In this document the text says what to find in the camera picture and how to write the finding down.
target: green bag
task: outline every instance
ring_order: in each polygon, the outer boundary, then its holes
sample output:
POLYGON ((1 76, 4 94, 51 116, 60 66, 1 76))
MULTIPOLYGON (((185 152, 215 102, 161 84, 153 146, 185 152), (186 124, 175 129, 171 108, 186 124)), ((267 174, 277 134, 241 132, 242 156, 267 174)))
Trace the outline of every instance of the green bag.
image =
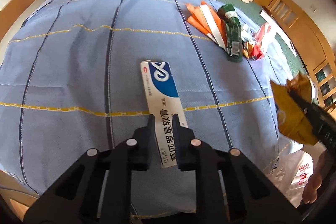
POLYGON ((235 8, 232 4, 225 4, 218 9, 217 15, 225 21, 226 25, 226 52, 229 55, 228 60, 232 62, 242 62, 242 28, 235 8))

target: bed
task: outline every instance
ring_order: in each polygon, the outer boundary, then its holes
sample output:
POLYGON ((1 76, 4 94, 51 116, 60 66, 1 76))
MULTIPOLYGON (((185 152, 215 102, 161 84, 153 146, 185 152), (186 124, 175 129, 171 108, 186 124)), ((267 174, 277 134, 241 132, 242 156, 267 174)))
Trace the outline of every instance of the bed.
MULTIPOLYGON (((253 3, 205 1, 216 10, 234 3, 251 30, 264 22, 253 3)), ((281 41, 262 60, 229 62, 184 20, 184 3, 200 2, 47 0, 13 37, 0 68, 6 172, 41 194, 86 150, 112 149, 132 136, 148 118, 140 74, 148 59, 169 62, 189 127, 214 148, 237 147, 265 173, 280 153, 300 149, 278 132, 269 80, 284 84, 302 64, 281 41)), ((153 149, 150 170, 133 174, 133 214, 194 209, 194 174, 162 169, 153 149)))

